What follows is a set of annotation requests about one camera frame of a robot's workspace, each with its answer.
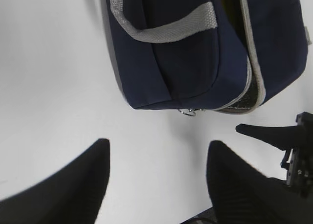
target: gray trim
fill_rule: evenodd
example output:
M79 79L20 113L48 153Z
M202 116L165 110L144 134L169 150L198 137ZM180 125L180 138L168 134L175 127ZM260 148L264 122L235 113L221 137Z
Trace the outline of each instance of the gray trim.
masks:
M125 18L124 0L110 0L111 11L122 28L135 40L147 43L177 42L218 26L212 2L200 5L186 17L156 28L138 30Z
M244 91L235 99L231 100L229 103L225 104L224 106L217 108L217 109L213 109L214 111L223 111L223 109L228 108L230 106L232 106L233 104L235 104L236 102L238 102L249 90L250 85L251 85L251 80L252 80L252 68L251 68L251 62L249 57L247 57L247 78L246 78L246 86Z
M249 113L254 111L256 108L258 108L265 100L266 97L266 89L264 86L264 81L262 77L262 72L258 60L258 55L256 52L256 47L254 43L254 37L253 37L253 30L252 30L252 25L251 25L251 19L250 19L250 13L249 13L249 6L248 6L248 1L247 0L240 0L241 7L242 7L242 13L243 13L243 18L244 18L244 25L245 25L245 31L246 31L246 40L247 40L247 46L248 46L248 51L250 55L250 60L251 60L251 65L252 69L254 72L254 76L256 78L256 82L258 85L258 99L256 101L256 104L253 108L248 110L245 113Z

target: bag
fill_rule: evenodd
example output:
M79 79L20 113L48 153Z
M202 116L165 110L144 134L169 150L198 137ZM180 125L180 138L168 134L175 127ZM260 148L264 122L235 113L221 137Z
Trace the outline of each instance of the bag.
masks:
M248 113L304 71L300 0L107 0L134 109Z

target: black plastic part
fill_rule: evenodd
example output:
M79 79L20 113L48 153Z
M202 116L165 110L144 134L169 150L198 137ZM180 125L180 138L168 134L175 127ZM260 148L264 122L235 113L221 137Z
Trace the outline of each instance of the black plastic part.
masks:
M305 143L306 132L302 126L261 127L241 124L236 131L266 142L282 151L291 150Z

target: gray strap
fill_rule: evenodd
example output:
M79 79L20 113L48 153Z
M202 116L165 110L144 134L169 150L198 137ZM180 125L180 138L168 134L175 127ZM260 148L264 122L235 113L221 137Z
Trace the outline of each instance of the gray strap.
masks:
M122 28L135 40L147 43L177 42L198 32L216 28L217 20L212 2L200 5L186 17L144 30L136 29L124 16L124 0L110 0L111 11Z

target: black object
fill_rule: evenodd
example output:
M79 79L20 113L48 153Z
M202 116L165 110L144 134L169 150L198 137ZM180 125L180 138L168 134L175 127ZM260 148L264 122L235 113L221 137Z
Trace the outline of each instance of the black object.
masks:
M65 168L0 202L0 224L93 224L107 189L110 143L96 141Z
M202 222L209 223L209 224L217 224L215 221L208 219L208 218L192 218L192 219L185 221L182 224L195 224L197 221L202 221Z
M311 224L313 205L269 179L220 141L211 143L207 184L219 224Z
M286 151L281 167L288 170L287 186L301 197L312 199L313 115L307 112L299 114L296 122L298 125L291 127L239 125L236 130Z

